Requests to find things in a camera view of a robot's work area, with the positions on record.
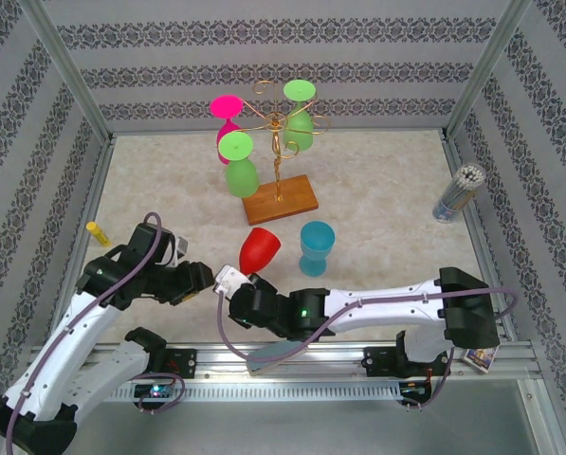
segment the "damask pattern wall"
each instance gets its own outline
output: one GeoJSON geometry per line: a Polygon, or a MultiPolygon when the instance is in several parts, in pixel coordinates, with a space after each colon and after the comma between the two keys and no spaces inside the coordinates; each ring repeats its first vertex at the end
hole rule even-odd
{"type": "Polygon", "coordinates": [[[50,0],[46,6],[110,128],[136,132],[218,127],[209,112],[213,98],[231,92],[259,100],[254,82],[295,78],[316,83],[315,110],[336,127],[445,126],[506,4],[239,0],[226,8],[216,0],[50,0]]]}
{"type": "Polygon", "coordinates": [[[0,0],[0,393],[46,340],[100,150],[19,5],[0,0]]]}
{"type": "Polygon", "coordinates": [[[566,437],[566,0],[532,3],[456,145],[488,172],[481,223],[566,437]]]}

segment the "blue cup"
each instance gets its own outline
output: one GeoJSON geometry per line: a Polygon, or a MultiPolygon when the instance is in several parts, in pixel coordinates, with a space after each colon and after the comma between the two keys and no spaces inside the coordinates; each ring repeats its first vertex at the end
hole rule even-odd
{"type": "Polygon", "coordinates": [[[300,270],[308,277],[319,277],[327,269],[326,257],[333,249],[336,233],[322,221],[311,221],[301,228],[300,270]]]}

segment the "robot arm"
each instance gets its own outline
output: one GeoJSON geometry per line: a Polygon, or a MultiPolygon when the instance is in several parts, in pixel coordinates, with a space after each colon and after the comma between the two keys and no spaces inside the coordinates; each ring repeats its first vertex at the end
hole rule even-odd
{"type": "Polygon", "coordinates": [[[331,316],[354,302],[398,297],[405,301],[365,304],[333,320],[322,336],[362,327],[415,326],[397,337],[391,375],[407,377],[412,364],[434,361],[453,346],[489,348],[500,344],[495,313],[488,295],[432,299],[441,292],[485,288],[462,270],[442,268],[438,279],[375,291],[303,289],[288,297],[256,274],[250,277],[227,265],[215,277],[215,292],[229,300],[229,317],[243,327],[262,327],[278,337],[306,340],[331,316]]]}
{"type": "Polygon", "coordinates": [[[46,346],[22,377],[0,396],[1,435],[5,435],[12,410],[23,393],[26,400],[15,424],[14,443],[28,453],[63,453],[82,420],[120,384],[144,372],[161,372],[166,341],[146,329],[137,328],[110,358],[79,375],[103,332],[134,299],[150,297],[177,305],[214,284],[212,272],[206,265],[178,264],[186,253],[187,243],[175,238],[167,229],[161,230],[155,254],[134,278],[111,298],[91,308],[74,328],[69,327],[70,321],[97,296],[125,278],[147,256],[155,237],[156,227],[141,223],[128,245],[117,246],[86,265],[77,282],[78,292],[46,346]],[[37,364],[62,333],[66,333],[65,337],[45,359],[31,392],[23,392],[37,364]]]}

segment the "wooden block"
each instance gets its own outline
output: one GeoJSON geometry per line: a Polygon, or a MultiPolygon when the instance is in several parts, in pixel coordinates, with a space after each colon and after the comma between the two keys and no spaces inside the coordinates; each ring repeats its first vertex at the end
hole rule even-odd
{"type": "Polygon", "coordinates": [[[255,194],[244,198],[248,225],[259,225],[319,207],[307,175],[281,180],[281,195],[283,200],[277,201],[276,182],[272,182],[261,185],[255,194]]]}

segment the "yellow marker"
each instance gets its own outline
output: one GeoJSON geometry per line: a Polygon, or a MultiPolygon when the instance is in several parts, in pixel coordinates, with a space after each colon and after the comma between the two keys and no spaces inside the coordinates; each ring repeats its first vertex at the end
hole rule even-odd
{"type": "Polygon", "coordinates": [[[112,244],[110,239],[106,237],[101,228],[97,226],[97,223],[94,221],[90,221],[86,224],[86,230],[91,232],[93,237],[95,237],[103,246],[110,246],[112,244]]]}

